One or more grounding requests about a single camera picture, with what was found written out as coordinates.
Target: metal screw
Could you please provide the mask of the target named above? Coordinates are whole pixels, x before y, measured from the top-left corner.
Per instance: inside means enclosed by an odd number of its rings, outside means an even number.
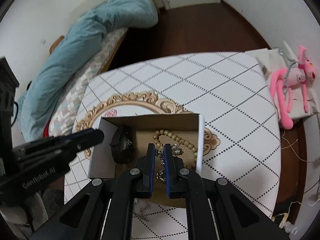
[[[94,179],[92,181],[92,185],[94,186],[99,186],[101,184],[102,180],[101,179]]]
[[[139,174],[139,172],[140,172],[140,170],[137,169],[137,168],[133,168],[133,169],[130,170],[130,173],[131,173],[132,175],[137,175],[137,174]]]
[[[181,173],[182,175],[188,175],[189,172],[190,172],[190,171],[189,171],[188,169],[185,169],[185,168],[183,168],[183,169],[180,170],[180,173]]]
[[[218,183],[224,186],[224,185],[227,185],[228,181],[225,178],[219,178]]]

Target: table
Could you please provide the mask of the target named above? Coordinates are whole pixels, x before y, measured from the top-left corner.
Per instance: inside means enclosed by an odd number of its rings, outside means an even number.
[[[205,137],[202,177],[227,178],[272,216],[281,171],[280,134],[269,90],[255,58],[236,52],[193,53],[103,73],[89,83],[73,131],[88,112],[91,117],[87,115],[87,124],[97,127],[101,115],[161,111],[203,114],[210,132]],[[211,140],[220,140],[220,145]],[[80,152],[70,163],[71,171],[65,176],[65,202],[89,182],[89,158],[90,152]],[[132,239],[186,239],[185,209],[151,203],[146,213],[150,222],[133,219]]]

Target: white wall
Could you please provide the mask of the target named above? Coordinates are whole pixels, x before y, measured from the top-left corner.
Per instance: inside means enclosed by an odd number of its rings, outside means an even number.
[[[20,82],[16,98],[46,62],[52,43],[68,32],[68,14],[82,1],[14,1],[0,22],[0,57],[7,58]]]
[[[303,0],[224,0],[242,14],[261,34],[271,47],[282,47],[286,41],[293,51],[298,53],[298,45],[308,49],[308,56],[318,72],[314,91],[320,98],[320,26]],[[320,157],[319,126],[317,117],[304,121],[308,160]],[[308,163],[306,189],[319,179],[320,168]],[[296,226],[298,233],[291,239],[300,239],[308,229],[317,212],[320,202],[313,208],[308,205],[311,195],[317,191],[315,187],[305,194],[300,208]]]
[[[306,118],[304,120],[304,126],[307,140],[307,160],[309,162],[314,162],[320,157],[320,136],[317,115]],[[307,163],[305,191],[310,189],[319,180],[319,175],[320,163]],[[320,209],[320,202],[318,202],[313,207],[311,207],[309,204],[313,204],[315,200],[320,197],[317,195],[317,192],[318,186],[315,186],[312,190],[310,190],[303,196],[302,205],[300,207],[299,215],[295,223],[298,231],[295,236],[290,236],[292,240],[300,239],[316,217]]]

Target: open box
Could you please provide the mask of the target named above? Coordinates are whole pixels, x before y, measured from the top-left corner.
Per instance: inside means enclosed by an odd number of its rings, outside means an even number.
[[[126,125],[131,127],[133,136],[133,145],[136,150],[135,159],[129,164],[118,164],[112,158],[110,143],[113,134],[118,127]],[[104,132],[103,142],[96,145],[92,150],[89,178],[111,179],[117,178],[122,172],[135,166],[136,160],[147,154],[149,143],[153,143],[153,136],[157,130],[169,130],[177,136],[189,141],[198,148],[197,160],[194,163],[193,152],[186,146],[181,145],[183,154],[179,155],[183,159],[185,167],[193,166],[197,173],[201,175],[203,144],[204,144],[204,117],[201,114],[147,114],[138,116],[122,117],[102,117],[99,123],[99,129]],[[177,143],[172,138],[161,135],[159,138],[162,144]],[[162,170],[160,158],[156,157],[155,175]],[[151,198],[152,202],[185,207],[184,200],[169,200],[166,197],[165,183],[154,178],[154,191]]]

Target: plush toy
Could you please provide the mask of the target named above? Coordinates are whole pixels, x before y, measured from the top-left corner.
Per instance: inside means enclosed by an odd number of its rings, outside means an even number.
[[[307,58],[306,49],[299,45],[299,57],[298,57],[298,68],[291,68],[287,78],[285,78],[288,71],[287,68],[281,68],[274,71],[271,74],[270,81],[270,93],[271,98],[274,100],[275,93],[277,92],[279,109],[281,116],[281,123],[284,129],[289,130],[293,127],[293,121],[289,117],[288,113],[291,111],[292,107],[292,89],[291,87],[301,83],[302,86],[302,97],[303,97],[303,107],[305,113],[308,113],[308,97],[307,97],[307,85],[306,81],[313,81],[316,77],[315,70],[312,63],[309,62]],[[283,88],[288,88],[288,105],[285,105]]]

